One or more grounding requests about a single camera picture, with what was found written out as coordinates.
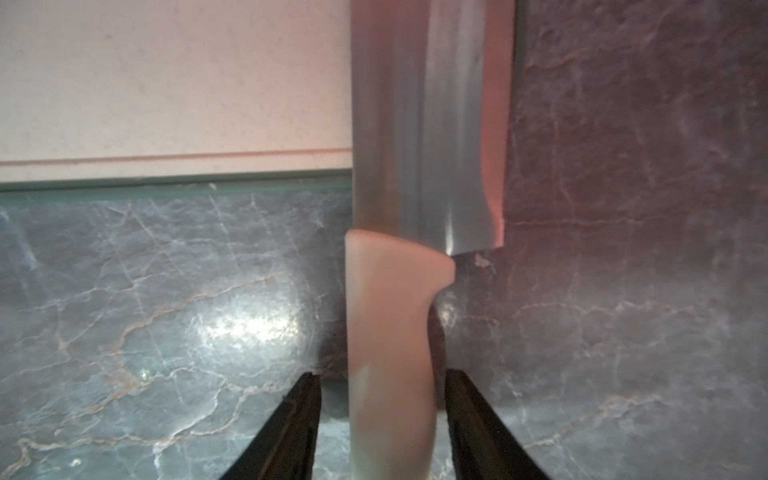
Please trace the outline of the knife with cream handle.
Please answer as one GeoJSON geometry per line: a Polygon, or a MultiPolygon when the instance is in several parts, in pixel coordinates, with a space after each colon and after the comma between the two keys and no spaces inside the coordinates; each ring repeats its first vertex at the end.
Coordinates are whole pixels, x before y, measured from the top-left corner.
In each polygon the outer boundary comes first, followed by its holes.
{"type": "Polygon", "coordinates": [[[353,225],[345,236],[350,468],[425,479],[428,317],[458,254],[504,242],[518,5],[351,5],[353,225]]]}

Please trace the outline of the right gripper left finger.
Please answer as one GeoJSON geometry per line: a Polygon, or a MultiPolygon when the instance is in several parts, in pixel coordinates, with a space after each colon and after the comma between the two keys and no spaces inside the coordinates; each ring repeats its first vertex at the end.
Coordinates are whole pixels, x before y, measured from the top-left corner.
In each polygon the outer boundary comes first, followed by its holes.
{"type": "Polygon", "coordinates": [[[321,381],[302,374],[224,479],[310,479],[321,413],[321,381]]]}

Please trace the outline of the beige cutting board green rim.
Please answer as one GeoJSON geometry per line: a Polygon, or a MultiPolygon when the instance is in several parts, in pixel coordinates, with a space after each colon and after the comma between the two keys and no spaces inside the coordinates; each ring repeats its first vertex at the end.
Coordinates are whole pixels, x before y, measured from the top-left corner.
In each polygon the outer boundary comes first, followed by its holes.
{"type": "Polygon", "coordinates": [[[521,1],[5,1],[6,191],[421,158],[491,182],[521,1]]]}

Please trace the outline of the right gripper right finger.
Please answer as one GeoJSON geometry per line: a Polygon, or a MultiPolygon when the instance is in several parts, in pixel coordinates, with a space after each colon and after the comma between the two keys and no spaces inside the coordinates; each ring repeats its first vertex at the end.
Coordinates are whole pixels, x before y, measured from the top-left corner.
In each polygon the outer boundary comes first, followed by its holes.
{"type": "Polygon", "coordinates": [[[446,371],[445,407],[458,479],[549,479],[462,370],[446,371]]]}

